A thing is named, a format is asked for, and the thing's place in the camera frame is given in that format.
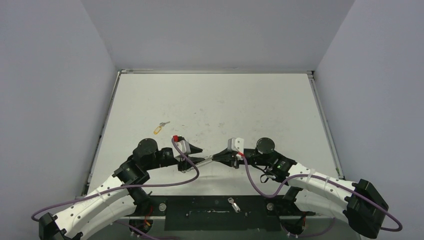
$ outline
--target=screw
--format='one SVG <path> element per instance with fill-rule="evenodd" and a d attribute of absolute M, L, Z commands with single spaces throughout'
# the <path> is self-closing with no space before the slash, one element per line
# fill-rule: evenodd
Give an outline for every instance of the screw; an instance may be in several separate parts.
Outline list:
<path fill-rule="evenodd" d="M 272 210 L 274 210 L 274 204 L 273 203 L 268 203 L 267 205 L 266 205 L 266 209 L 268 209 L 269 211 L 272 211 Z"/>
<path fill-rule="evenodd" d="M 167 205 L 165 203 L 159 204 L 159 211 L 163 212 L 167 209 Z"/>

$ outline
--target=small metallic object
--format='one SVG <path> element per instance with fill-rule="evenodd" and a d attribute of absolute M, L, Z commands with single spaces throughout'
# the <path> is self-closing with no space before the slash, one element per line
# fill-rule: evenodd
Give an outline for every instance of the small metallic object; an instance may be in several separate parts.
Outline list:
<path fill-rule="evenodd" d="M 228 198 L 228 202 L 231 204 L 232 208 L 236 213 L 240 213 L 240 207 L 237 205 L 237 203 L 234 202 L 234 199 L 232 197 Z"/>
<path fill-rule="evenodd" d="M 153 131 L 153 134 L 154 135 L 158 134 L 162 130 L 162 127 L 165 127 L 165 125 L 169 124 L 169 123 L 170 123 L 170 121 L 159 123 L 159 126 L 156 127 L 156 129 Z"/>
<path fill-rule="evenodd" d="M 167 209 L 167 205 L 165 203 L 159 204 L 159 211 L 163 212 Z"/>
<path fill-rule="evenodd" d="M 269 211 L 274 210 L 274 204 L 273 204 L 273 203 L 268 203 L 268 204 L 266 205 L 266 209 L 268 209 Z"/>

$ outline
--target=gray wall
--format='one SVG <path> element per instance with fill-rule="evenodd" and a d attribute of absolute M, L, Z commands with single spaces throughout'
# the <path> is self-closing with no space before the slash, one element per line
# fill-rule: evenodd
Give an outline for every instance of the gray wall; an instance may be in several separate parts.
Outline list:
<path fill-rule="evenodd" d="M 118 68 L 314 70 L 354 0 L 82 0 Z"/>
<path fill-rule="evenodd" d="M 356 0 L 315 73 L 346 177 L 374 183 L 404 225 L 384 240 L 424 234 L 423 10 L 422 0 Z"/>
<path fill-rule="evenodd" d="M 0 1 L 0 239 L 80 194 L 115 77 L 79 0 Z"/>

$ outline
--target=white table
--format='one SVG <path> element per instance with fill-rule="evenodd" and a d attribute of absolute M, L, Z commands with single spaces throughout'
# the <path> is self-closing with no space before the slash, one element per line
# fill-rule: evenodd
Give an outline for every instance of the white table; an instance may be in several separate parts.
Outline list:
<path fill-rule="evenodd" d="M 222 151 L 229 138 L 244 138 L 244 147 L 254 148 L 259 138 L 268 137 L 279 153 L 337 177 L 337 160 L 321 117 L 307 74 L 121 74 L 89 192 L 132 154 L 140 140 L 153 138 L 161 149 L 172 146 L 172 135 L 182 135 L 202 148 L 200 157 Z M 159 123 L 168 121 L 159 134 L 153 134 Z M 275 191 L 278 183 L 260 183 L 261 172 L 250 169 L 263 192 Z M 195 171 L 181 173 L 170 166 L 149 174 L 148 184 L 175 183 L 192 178 Z M 243 166 L 234 169 L 218 162 L 201 167 L 200 177 L 192 183 L 146 191 L 154 195 L 257 195 Z"/>

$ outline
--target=yellow key tag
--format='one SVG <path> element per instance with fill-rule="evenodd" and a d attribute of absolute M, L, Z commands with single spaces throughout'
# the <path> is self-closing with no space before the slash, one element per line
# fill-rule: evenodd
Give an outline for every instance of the yellow key tag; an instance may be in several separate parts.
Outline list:
<path fill-rule="evenodd" d="M 153 131 L 153 134 L 156 135 L 162 130 L 162 126 L 156 127 L 156 129 Z"/>

